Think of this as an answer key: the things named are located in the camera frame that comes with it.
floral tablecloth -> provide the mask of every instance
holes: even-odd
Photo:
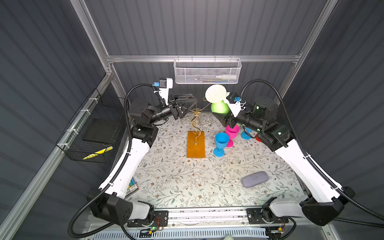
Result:
[[[141,161],[134,178],[139,190],[129,200],[157,208],[262,205],[270,197],[299,197],[303,191],[289,165],[266,145],[244,140],[240,133],[223,157],[215,157],[215,135],[225,128],[211,114],[205,133],[206,158],[187,158],[187,132],[193,128],[170,119],[159,126],[156,141]],[[241,179],[265,171],[269,180],[244,188]]]

black wire basket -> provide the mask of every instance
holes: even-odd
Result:
[[[67,127],[61,135],[69,131],[67,141],[57,142],[56,145],[74,161],[114,161],[126,127],[122,105],[106,106],[103,104],[103,96],[98,95],[88,109],[81,111],[84,113],[78,123],[72,129]]]

metal mesh basket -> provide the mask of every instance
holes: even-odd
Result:
[[[190,58],[174,60],[177,84],[236,84],[239,80],[239,58]]]
[[[83,139],[94,119],[107,120],[116,124],[113,135],[108,142],[101,143]],[[70,131],[66,142],[56,144],[71,160],[108,163],[108,160],[113,161],[117,154],[118,146],[115,145],[115,142],[122,137],[125,125],[123,109],[104,105],[102,96],[99,95],[90,107],[84,110],[76,126],[66,130]]]

wooden base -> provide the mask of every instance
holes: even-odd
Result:
[[[205,158],[204,132],[201,131],[201,135],[197,138],[197,144],[195,144],[196,135],[197,134],[193,133],[193,131],[188,131],[187,157],[188,158]]]

dark wall panel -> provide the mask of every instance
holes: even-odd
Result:
[[[0,62],[2,222],[105,71],[64,0],[0,1]],[[68,238],[64,222],[108,171],[65,158],[15,239],[44,239],[55,228],[60,237],[51,239]]]
[[[384,1],[340,0],[285,96],[306,150],[364,206],[384,212]],[[348,204],[340,217],[379,222]],[[381,231],[334,223],[342,239]]]
[[[119,78],[124,88],[128,91],[139,83],[151,83],[158,81],[159,77],[172,77],[174,79],[173,63],[114,63]],[[224,84],[227,91],[241,93],[243,86],[252,79],[263,78],[280,88],[292,63],[243,63],[237,84]],[[182,94],[192,93],[198,100],[198,107],[204,107],[208,102],[203,101],[205,91],[209,84],[173,84],[171,93]],[[150,88],[138,88],[132,92],[130,100],[134,100],[139,94],[146,96],[153,105],[159,102]],[[275,94],[272,90],[261,83],[254,83],[249,86],[244,99],[252,101],[253,96],[267,96],[274,99]]]
[[[325,0],[86,0],[110,55],[293,55]]]

